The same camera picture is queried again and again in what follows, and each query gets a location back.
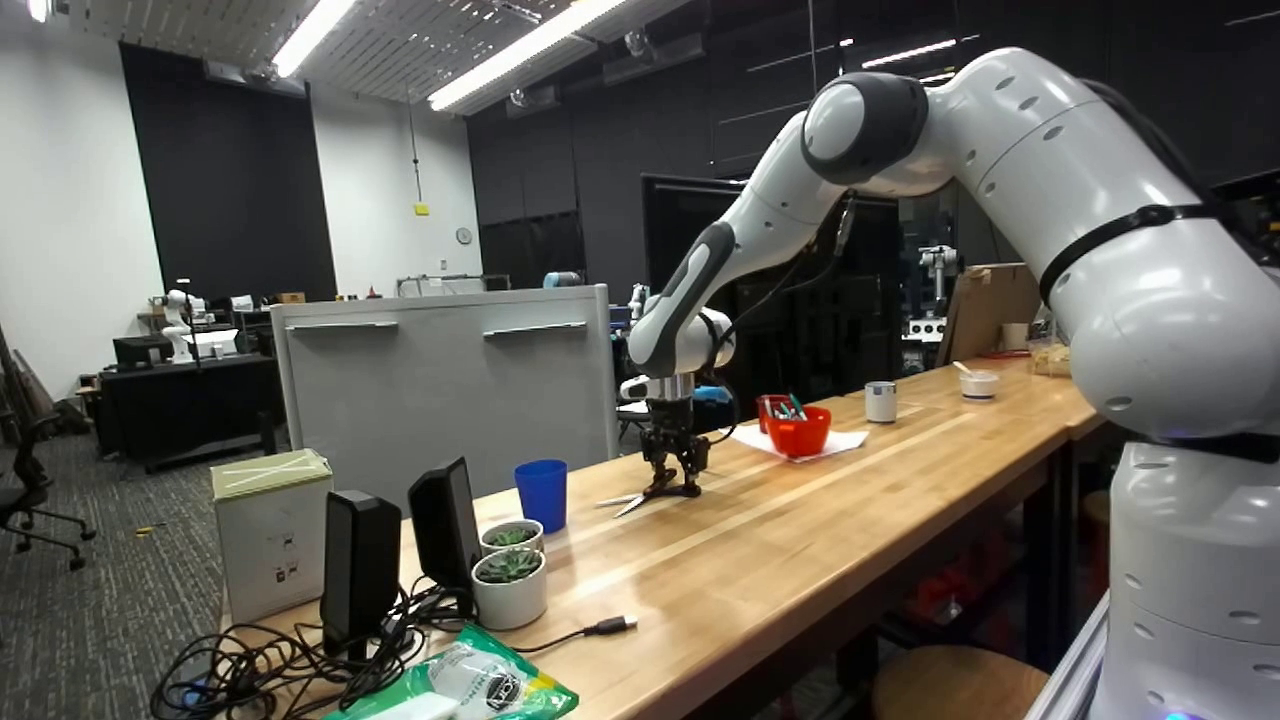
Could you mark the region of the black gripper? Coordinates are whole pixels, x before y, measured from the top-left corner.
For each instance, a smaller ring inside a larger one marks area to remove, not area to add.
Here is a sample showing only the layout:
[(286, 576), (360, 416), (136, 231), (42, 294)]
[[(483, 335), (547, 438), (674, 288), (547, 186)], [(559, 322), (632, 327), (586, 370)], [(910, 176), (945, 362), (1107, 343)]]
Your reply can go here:
[(663, 498), (663, 490), (672, 483), (668, 452), (683, 469), (674, 498), (701, 498), (697, 479), (708, 469), (708, 442), (701, 442), (693, 402), (651, 402), (642, 449), (642, 466), (651, 471), (642, 490), (646, 498)]

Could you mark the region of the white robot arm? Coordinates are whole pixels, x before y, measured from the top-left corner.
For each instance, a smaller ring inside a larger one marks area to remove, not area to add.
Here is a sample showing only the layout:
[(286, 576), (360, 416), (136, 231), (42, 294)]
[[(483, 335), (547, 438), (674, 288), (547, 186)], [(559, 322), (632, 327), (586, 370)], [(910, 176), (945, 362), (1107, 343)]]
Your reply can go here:
[(964, 187), (1036, 278), (1110, 478), (1088, 720), (1280, 720), (1280, 280), (1090, 79), (990, 49), (924, 83), (844, 73), (646, 297), (629, 355), (668, 406), (722, 355), (712, 297), (793, 262), (831, 204)]

